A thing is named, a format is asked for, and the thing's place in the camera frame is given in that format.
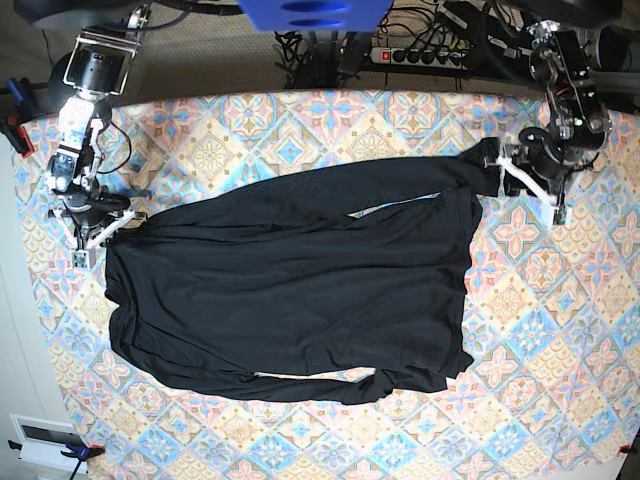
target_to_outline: power strip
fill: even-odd
[[[407,65],[411,67],[439,67],[452,70],[466,70],[462,65],[464,55],[458,52],[449,52],[442,48],[430,48],[425,51],[419,49],[406,50],[405,48],[373,47],[370,53],[372,63],[383,65]]]

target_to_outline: patterned tablecloth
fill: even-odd
[[[274,175],[455,154],[547,116],[527,99],[414,92],[171,100],[114,112],[134,154],[105,181],[148,190],[141,208],[154,213]],[[71,421],[107,448],[93,478],[505,480],[611,460],[640,426],[640,119],[612,120],[570,227],[546,229],[532,199],[482,200],[463,324],[469,371],[445,392],[354,407],[171,390],[114,355],[104,256],[89,274],[70,269],[63,230],[47,220],[56,123],[30,124],[37,153],[14,159],[24,246]],[[103,140],[119,163],[126,142],[115,129]]]

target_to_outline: black long-sleeve shirt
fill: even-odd
[[[476,194],[498,192],[498,169],[481,165],[497,151],[484,139],[457,157],[282,176],[122,232],[107,251],[113,350],[169,387],[233,399],[357,404],[446,389],[473,361],[464,274]],[[376,372],[357,383],[254,373],[359,366]]]

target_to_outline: table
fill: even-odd
[[[148,190],[140,209],[153,214],[300,170],[456,154],[546,118],[529,99],[419,92],[168,100],[114,112],[134,154],[106,184]],[[569,227],[548,230],[535,199],[482,199],[466,277],[469,371],[445,392],[354,407],[171,390],[114,355],[104,255],[91,272],[72,270],[62,227],[47,219],[55,120],[29,124],[36,153],[14,158],[24,246],[71,422],[107,448],[92,478],[505,480],[611,460],[640,427],[640,119],[612,121]],[[102,140],[118,164],[126,142],[115,129]]]

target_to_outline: white wall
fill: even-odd
[[[7,445],[18,440],[9,413],[70,423],[45,348],[14,192],[11,146],[0,135],[0,479],[69,478],[28,467]]]

